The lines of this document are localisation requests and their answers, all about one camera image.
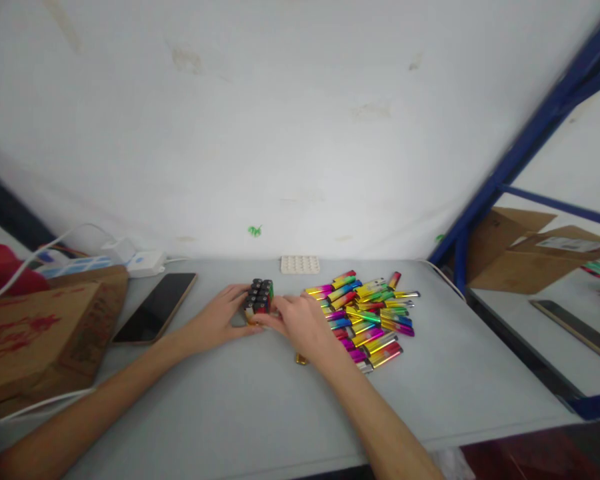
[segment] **white table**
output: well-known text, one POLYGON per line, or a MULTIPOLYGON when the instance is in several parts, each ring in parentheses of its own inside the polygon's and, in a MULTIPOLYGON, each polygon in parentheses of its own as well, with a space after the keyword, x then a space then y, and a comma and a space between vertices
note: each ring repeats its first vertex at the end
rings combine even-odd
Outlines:
POLYGON ((480 300, 578 390, 600 395, 600 356, 529 303, 553 300, 600 333, 600 279, 576 269, 535 295, 474 289, 480 300))
MULTIPOLYGON (((418 289, 415 338, 369 378, 430 450, 568 423, 572 415, 428 266, 414 261, 322 261, 318 275, 282 275, 278 261, 186 261, 168 271, 199 279, 175 316, 181 327, 222 287, 269 278, 298 294, 355 269, 364 281, 402 272, 418 289)), ((134 280, 120 324, 159 278, 134 280)), ((107 352, 98 381, 143 348, 107 352)), ((41 419, 0 428, 0 449, 41 419)), ((365 463, 361 444, 314 368, 294 362, 287 340, 268 331, 178 365, 70 470, 69 479, 287 479, 365 463)))

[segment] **green mark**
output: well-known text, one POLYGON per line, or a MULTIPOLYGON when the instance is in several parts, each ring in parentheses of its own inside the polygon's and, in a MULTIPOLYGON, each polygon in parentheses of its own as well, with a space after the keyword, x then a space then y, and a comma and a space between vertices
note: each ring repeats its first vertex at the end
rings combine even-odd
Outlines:
POLYGON ((247 231, 251 234, 251 236, 253 238, 258 238, 260 236, 260 234, 262 233, 262 225, 260 225, 258 228, 256 228, 256 227, 249 227, 247 229, 247 231))

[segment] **blue metal frame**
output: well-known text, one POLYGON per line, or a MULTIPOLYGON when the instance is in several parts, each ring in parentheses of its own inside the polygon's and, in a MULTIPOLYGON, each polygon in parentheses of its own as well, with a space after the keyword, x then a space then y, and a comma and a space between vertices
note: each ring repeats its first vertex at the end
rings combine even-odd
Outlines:
MULTIPOLYGON (((485 218, 503 193, 510 193, 600 223, 600 213, 527 192, 511 184, 574 108, 600 91, 600 26, 578 52, 561 80, 524 126, 511 148, 482 184, 464 212, 429 257, 442 266, 455 252, 454 282, 464 293, 467 244, 471 231, 485 218)), ((600 395, 567 404, 586 420, 600 418, 600 395)))

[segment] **left hand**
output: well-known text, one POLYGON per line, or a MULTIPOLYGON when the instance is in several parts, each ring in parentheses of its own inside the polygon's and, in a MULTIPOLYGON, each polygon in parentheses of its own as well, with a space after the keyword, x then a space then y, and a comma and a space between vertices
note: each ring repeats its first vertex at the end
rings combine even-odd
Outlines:
POLYGON ((249 285, 229 285, 202 312, 163 340, 173 342, 172 345, 188 357, 219 347, 230 340, 263 332, 262 327, 231 326, 231 317, 244 302, 248 289, 249 285))

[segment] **cardboard box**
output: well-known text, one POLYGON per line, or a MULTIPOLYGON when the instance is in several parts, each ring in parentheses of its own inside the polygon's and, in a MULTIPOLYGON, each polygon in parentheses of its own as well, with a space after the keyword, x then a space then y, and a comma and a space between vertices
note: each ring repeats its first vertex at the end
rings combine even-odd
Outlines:
POLYGON ((555 215, 494 207, 467 252, 467 285, 538 293, 582 264, 600 259, 600 237, 575 226, 537 233, 555 215))
POLYGON ((0 418, 88 388, 127 292, 121 266, 50 280, 52 290, 0 300, 0 418))

